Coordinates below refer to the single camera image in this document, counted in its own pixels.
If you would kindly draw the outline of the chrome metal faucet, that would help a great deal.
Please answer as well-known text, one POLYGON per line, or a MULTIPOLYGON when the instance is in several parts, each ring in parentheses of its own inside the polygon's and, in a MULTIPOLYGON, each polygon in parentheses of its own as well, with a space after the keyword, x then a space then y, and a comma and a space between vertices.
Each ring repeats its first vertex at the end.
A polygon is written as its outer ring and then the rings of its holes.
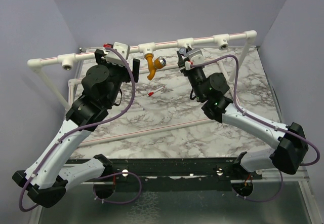
POLYGON ((190 46, 187 47, 181 47, 178 51, 178 53, 182 56, 182 57, 187 57, 188 56, 188 52, 190 52, 192 50, 192 48, 190 46))

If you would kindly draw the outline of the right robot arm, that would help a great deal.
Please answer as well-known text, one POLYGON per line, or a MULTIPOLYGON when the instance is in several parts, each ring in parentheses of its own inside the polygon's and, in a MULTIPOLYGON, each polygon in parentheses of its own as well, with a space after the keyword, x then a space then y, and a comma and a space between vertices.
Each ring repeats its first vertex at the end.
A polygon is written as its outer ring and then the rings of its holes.
POLYGON ((270 147, 258 152, 243 152, 233 163, 232 172, 236 178, 244 179, 251 172, 276 168, 293 175, 300 167, 308 151, 304 141, 303 128, 292 123, 287 126, 268 120, 240 107, 236 99, 225 96, 230 89, 223 73, 206 76, 206 65, 200 49, 182 47, 177 51, 180 72, 188 78, 197 102, 203 103, 202 110, 211 120, 235 126, 270 147))

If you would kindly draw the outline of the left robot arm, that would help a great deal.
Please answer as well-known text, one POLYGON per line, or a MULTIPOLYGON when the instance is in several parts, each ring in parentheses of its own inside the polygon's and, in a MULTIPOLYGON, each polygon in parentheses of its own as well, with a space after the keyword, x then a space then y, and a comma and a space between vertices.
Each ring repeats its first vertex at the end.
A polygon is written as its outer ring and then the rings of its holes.
POLYGON ((35 206, 50 208, 57 204, 67 190, 91 179, 108 180, 113 166, 102 154, 75 167, 63 169, 80 143, 95 129, 125 114, 135 99, 135 84, 139 79, 140 60, 129 65, 126 58, 115 49, 94 53, 96 65, 90 67, 82 79, 83 92, 65 115, 55 138, 41 156, 26 170, 16 171, 12 179, 22 188, 19 197, 21 211, 31 211, 23 206, 27 195, 35 206), (122 83, 131 83, 132 94, 127 107, 118 115, 108 118, 108 111, 118 106, 116 98, 122 83))

